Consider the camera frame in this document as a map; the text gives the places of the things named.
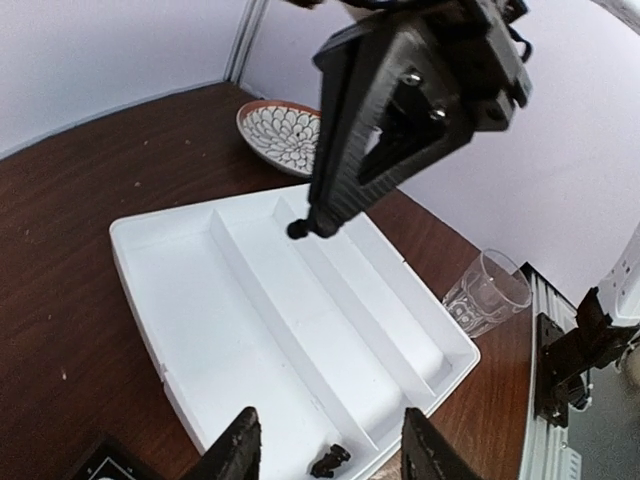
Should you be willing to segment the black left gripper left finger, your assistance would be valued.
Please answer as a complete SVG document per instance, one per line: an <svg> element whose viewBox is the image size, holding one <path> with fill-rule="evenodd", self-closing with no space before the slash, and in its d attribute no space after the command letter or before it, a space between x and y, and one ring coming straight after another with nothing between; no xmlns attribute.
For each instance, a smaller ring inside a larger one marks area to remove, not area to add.
<svg viewBox="0 0 640 480"><path fill-rule="evenodd" d="M188 479L258 479L261 461L261 424L257 410L245 407L200 460Z"/></svg>

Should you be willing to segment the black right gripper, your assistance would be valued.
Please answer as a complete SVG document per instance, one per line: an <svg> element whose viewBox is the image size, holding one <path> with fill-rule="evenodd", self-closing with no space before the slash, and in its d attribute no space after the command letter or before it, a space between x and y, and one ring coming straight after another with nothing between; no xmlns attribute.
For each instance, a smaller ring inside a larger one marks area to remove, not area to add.
<svg viewBox="0 0 640 480"><path fill-rule="evenodd" d="M395 26L372 19L333 34L313 57L321 126L307 218L330 238L360 212L477 132L509 127L531 94L533 47L511 26L522 1L393 1L426 37L393 66Z"/></svg>

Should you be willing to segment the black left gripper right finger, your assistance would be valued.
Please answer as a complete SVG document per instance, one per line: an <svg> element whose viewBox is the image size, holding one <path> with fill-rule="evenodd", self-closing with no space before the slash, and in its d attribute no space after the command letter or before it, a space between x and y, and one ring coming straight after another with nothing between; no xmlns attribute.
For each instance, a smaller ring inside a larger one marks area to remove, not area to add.
<svg viewBox="0 0 640 480"><path fill-rule="evenodd" d="M423 412L405 410L401 438L402 480L480 480Z"/></svg>

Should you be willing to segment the black chess bishop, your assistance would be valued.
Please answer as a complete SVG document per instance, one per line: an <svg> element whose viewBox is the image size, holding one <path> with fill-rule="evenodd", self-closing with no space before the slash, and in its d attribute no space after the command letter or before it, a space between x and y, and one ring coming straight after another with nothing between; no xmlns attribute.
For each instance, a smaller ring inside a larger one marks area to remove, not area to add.
<svg viewBox="0 0 640 480"><path fill-rule="evenodd" d="M350 459L351 454L348 450L341 445L333 444L322 458L312 464L310 475L314 478L333 478L335 470Z"/></svg>

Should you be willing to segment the black white chess board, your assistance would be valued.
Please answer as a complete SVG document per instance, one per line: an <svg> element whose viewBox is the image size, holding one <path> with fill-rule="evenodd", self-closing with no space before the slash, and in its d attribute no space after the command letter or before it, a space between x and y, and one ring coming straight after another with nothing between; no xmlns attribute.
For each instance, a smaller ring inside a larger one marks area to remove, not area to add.
<svg viewBox="0 0 640 480"><path fill-rule="evenodd" d="M151 480L162 479L162 476L118 439L103 434L83 452L62 479Z"/></svg>

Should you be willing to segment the white plastic compartment tray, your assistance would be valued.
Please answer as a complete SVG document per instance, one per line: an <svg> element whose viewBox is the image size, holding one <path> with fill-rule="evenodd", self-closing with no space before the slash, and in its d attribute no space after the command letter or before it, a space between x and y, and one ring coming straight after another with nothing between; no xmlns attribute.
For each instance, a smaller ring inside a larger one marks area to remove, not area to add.
<svg viewBox="0 0 640 480"><path fill-rule="evenodd" d="M433 413L480 353L368 216L289 238L306 199L301 185L124 217L114 261L199 452L250 406L262 478L306 479L336 444L336 477L366 479L399 450L405 410Z"/></svg>

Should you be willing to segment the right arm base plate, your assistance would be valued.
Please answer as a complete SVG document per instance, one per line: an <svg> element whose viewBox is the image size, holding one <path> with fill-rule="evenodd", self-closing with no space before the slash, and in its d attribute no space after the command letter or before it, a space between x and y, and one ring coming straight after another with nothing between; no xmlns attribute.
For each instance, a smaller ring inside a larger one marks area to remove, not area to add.
<svg viewBox="0 0 640 480"><path fill-rule="evenodd" d="M584 408L590 398L583 374L589 370L577 327L565 333L548 315L536 317L534 415L567 428L569 408Z"/></svg>

